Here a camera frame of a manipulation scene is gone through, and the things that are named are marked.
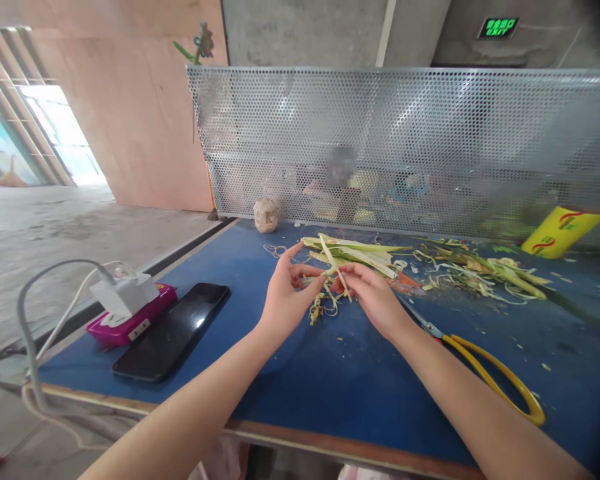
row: exit sign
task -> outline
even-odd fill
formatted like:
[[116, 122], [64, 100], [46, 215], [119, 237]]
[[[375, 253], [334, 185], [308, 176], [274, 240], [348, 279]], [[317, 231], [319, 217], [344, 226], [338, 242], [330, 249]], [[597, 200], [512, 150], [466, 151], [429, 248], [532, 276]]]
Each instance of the exit sign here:
[[520, 17], [487, 18], [482, 24], [479, 39], [508, 39], [512, 36]]

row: charging cable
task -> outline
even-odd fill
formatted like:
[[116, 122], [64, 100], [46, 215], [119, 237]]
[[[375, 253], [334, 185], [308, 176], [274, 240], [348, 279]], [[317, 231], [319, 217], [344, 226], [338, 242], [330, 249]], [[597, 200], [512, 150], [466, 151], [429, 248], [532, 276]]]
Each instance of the charging cable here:
[[[67, 265], [69, 263], [90, 263], [95, 266], [95, 269], [92, 270], [92, 272], [90, 272], [86, 276], [86, 278], [83, 280], [82, 284], [80, 285], [80, 288], [78, 288], [78, 292], [76, 292], [76, 294], [75, 294], [73, 300], [71, 301], [71, 303], [69, 304], [66, 312], [64, 313], [62, 318], [60, 318], [60, 321], [58, 322], [58, 324], [56, 325], [54, 330], [51, 332], [49, 338], [47, 339], [47, 341], [41, 348], [40, 352], [36, 355], [35, 342], [33, 340], [31, 330], [29, 329], [29, 324], [27, 322], [27, 316], [25, 314], [25, 299], [27, 297], [27, 292], [29, 291], [31, 286], [42, 276], [44, 276], [51, 270], [54, 270], [62, 265]], [[59, 416], [61, 416], [61, 415], [91, 417], [91, 416], [93, 416], [93, 414], [72, 413], [72, 412], [55, 410], [55, 409], [52, 409], [47, 404], [45, 396], [44, 396], [44, 392], [42, 391], [42, 384], [41, 384], [40, 377], [39, 377], [38, 360], [40, 360], [42, 358], [43, 354], [46, 352], [46, 350], [53, 344], [54, 340], [57, 338], [60, 330], [62, 329], [64, 324], [67, 322], [69, 316], [71, 315], [71, 312], [75, 308], [82, 292], [84, 291], [85, 287], [87, 286], [87, 283], [92, 278], [92, 276], [94, 276], [94, 274], [96, 274], [96, 272], [100, 273], [100, 277], [102, 278], [103, 281], [106, 281], [111, 285], [116, 285], [115, 278], [105, 268], [105, 265], [112, 265], [112, 264], [120, 264], [120, 266], [124, 270], [126, 270], [124, 272], [124, 274], [137, 278], [134, 270], [132, 268], [130, 268], [130, 266], [128, 266], [126, 263], [121, 262], [121, 261], [107, 262], [104, 265], [102, 265], [96, 261], [88, 260], [88, 259], [65, 260], [62, 262], [55, 263], [55, 264], [51, 265], [50, 267], [45, 268], [44, 270], [42, 270], [41, 272], [39, 272], [38, 274], [36, 274], [32, 278], [30, 278], [30, 280], [28, 280], [28, 282], [26, 282], [26, 284], [22, 287], [22, 290], [20, 290], [20, 294], [18, 295], [18, 301], [17, 301], [17, 317], [18, 317], [20, 329], [22, 330], [23, 338], [24, 338], [24, 341], [25, 341], [25, 344], [27, 347], [27, 358], [29, 360], [29, 374], [31, 376], [31, 382], [29, 384], [24, 385], [22, 388], [22, 400], [23, 400], [25, 406], [28, 408], [28, 410], [30, 410], [30, 412], [32, 412], [32, 414], [36, 415], [39, 418], [48, 420], [49, 422], [53, 423], [54, 425], [70, 432], [70, 434], [72, 434], [72, 436], [74, 436], [79, 448], [84, 449], [84, 450], [106, 450], [110, 447], [110, 445], [108, 445], [108, 444], [107, 445], [86, 445], [86, 444], [84, 444], [84, 442], [82, 441], [82, 438], [80, 438], [80, 434], [78, 434], [78, 432], [76, 430], [74, 430], [74, 428], [72, 428], [72, 426], [70, 426], [70, 424], [68, 424], [67, 422], [64, 422], [63, 420], [61, 420], [59, 418]], [[29, 395], [30, 390], [33, 390], [33, 396], [35, 398], [35, 402], [32, 402], [32, 398]]]

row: perforated metal panel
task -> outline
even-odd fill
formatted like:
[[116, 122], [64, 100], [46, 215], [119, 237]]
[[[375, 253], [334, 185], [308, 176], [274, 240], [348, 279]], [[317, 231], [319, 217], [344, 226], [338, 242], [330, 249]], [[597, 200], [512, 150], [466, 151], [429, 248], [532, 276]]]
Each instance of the perforated metal panel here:
[[[187, 72], [222, 215], [269, 197], [288, 221], [505, 238], [600, 209], [600, 71]], [[327, 187], [339, 151], [350, 188]]]

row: forearm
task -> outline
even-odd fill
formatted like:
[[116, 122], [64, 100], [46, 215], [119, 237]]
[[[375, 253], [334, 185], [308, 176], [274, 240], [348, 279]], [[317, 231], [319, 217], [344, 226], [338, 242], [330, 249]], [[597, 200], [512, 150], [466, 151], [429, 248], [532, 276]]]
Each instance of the forearm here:
[[415, 324], [394, 345], [490, 479], [590, 478], [574, 458], [512, 409]]
[[187, 478], [281, 343], [256, 327], [118, 440], [83, 478]]

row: yellow cup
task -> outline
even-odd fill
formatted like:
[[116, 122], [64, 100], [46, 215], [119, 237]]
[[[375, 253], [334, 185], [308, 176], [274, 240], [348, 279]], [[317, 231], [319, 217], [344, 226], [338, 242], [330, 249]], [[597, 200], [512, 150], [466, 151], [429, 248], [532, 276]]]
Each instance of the yellow cup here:
[[522, 250], [538, 257], [560, 258], [598, 223], [600, 213], [556, 207], [522, 244]]

